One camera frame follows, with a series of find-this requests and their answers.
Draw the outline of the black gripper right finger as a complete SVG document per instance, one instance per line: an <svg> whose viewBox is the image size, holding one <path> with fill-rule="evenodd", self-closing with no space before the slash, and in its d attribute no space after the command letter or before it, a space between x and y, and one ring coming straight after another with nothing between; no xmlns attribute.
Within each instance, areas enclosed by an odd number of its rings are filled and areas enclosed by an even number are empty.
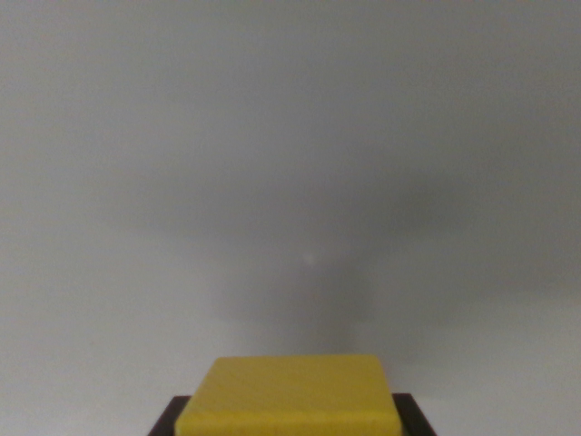
<svg viewBox="0 0 581 436"><path fill-rule="evenodd" d="M428 418L420 409L411 393L393 393L392 398L402 422L403 435L437 436Z"/></svg>

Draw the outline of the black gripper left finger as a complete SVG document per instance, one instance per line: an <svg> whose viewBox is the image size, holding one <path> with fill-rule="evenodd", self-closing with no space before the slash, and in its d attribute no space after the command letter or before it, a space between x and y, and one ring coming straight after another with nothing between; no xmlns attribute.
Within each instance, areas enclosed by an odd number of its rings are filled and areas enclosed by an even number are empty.
<svg viewBox="0 0 581 436"><path fill-rule="evenodd" d="M174 396L150 429L148 436L173 436L174 424L190 398L190 396Z"/></svg>

